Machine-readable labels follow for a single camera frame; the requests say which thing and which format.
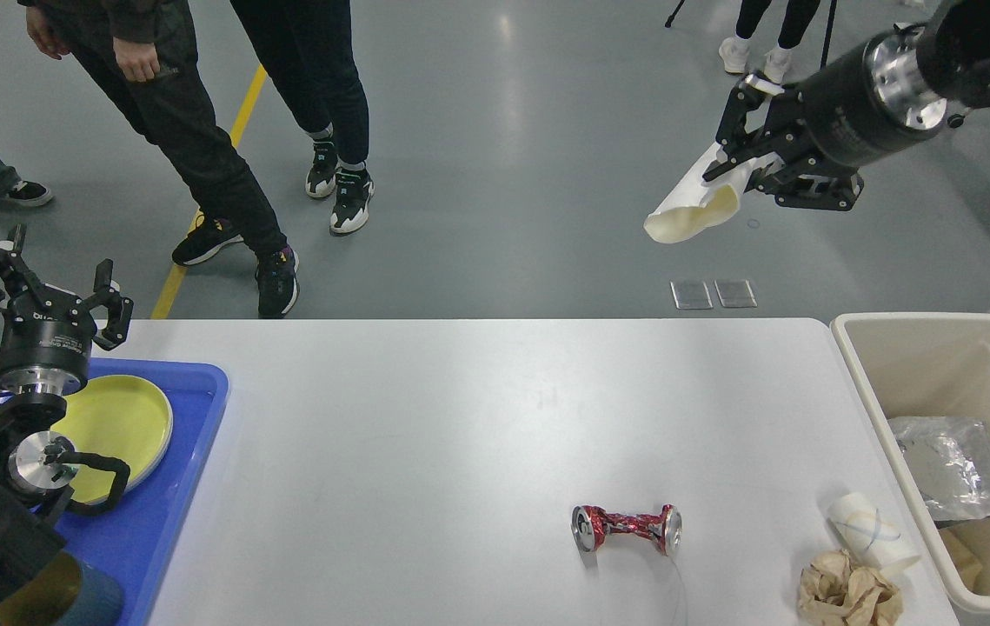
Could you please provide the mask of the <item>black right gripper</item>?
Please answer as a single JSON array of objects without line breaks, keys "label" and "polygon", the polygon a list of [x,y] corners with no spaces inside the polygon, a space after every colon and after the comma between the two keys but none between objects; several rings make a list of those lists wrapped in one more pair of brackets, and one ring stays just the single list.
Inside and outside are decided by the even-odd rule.
[{"label": "black right gripper", "polygon": [[861,43],[798,84],[745,75],[729,92],[702,181],[750,165],[747,190],[781,207],[850,211],[865,186],[856,168],[917,144],[877,88],[880,65],[900,53],[914,55],[912,44]]}]

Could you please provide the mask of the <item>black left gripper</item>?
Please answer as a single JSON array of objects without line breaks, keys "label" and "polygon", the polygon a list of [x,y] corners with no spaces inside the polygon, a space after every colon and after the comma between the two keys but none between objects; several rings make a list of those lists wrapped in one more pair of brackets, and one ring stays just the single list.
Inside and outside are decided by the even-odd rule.
[{"label": "black left gripper", "polygon": [[[3,313],[0,388],[78,392],[88,384],[93,342],[113,351],[128,338],[134,301],[113,280],[113,261],[102,260],[92,294],[77,302],[77,318],[70,317],[72,310],[46,312],[44,283],[22,257],[26,235],[27,226],[18,224],[0,242],[0,304],[29,294],[35,309],[11,306]],[[90,315],[97,308],[108,312],[104,326],[95,326]]]}]

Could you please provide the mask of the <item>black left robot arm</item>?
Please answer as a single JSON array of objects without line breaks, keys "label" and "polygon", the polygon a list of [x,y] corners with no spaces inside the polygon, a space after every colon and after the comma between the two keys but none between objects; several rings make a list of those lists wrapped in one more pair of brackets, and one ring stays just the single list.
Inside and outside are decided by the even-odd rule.
[{"label": "black left robot arm", "polygon": [[89,296],[42,281],[23,257],[26,227],[0,242],[0,602],[37,577],[66,542],[66,511],[98,516],[125,494],[122,459],[82,452],[54,431],[68,395],[89,381],[94,346],[128,338],[133,302],[101,261]]}]

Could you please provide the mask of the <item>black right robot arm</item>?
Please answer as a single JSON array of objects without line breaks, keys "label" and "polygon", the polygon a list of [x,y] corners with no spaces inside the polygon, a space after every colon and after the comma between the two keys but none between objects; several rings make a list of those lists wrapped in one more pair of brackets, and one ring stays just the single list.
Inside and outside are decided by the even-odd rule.
[{"label": "black right robot arm", "polygon": [[935,137],[951,102],[990,108],[990,1],[944,1],[927,23],[877,33],[798,83],[745,76],[702,181],[752,165],[744,190],[848,211],[864,187],[860,168]]}]

